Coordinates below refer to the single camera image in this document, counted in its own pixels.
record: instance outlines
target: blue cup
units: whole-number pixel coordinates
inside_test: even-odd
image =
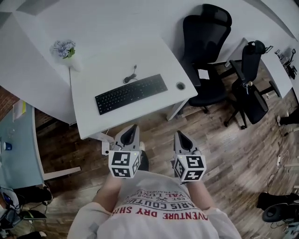
[[[3,143],[3,149],[4,150],[11,150],[12,149],[12,145],[10,143],[4,142]]]

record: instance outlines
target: mesh chair backrest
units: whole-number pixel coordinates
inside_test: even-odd
[[[265,49],[265,45],[258,40],[249,42],[248,45],[243,48],[242,72],[246,82],[255,80],[261,56],[266,52]]]
[[[190,15],[184,19],[184,58],[191,63],[213,63],[230,33],[230,14],[217,6],[202,5],[201,15]]]

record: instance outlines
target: white cube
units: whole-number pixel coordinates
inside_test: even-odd
[[[133,178],[140,165],[139,151],[109,151],[108,165],[113,177]]]
[[[174,170],[182,182],[199,181],[206,171],[204,155],[177,155]]]

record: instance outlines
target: flower vase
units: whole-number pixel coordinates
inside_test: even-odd
[[[62,59],[61,63],[68,67],[72,67],[74,70],[78,72],[82,71],[83,69],[83,65],[78,54],[74,54],[70,58],[67,57],[65,59]]]

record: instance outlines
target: flower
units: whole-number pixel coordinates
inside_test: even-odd
[[[50,52],[52,55],[58,55],[63,59],[70,58],[75,54],[75,46],[76,44],[72,40],[55,41],[50,48]]]

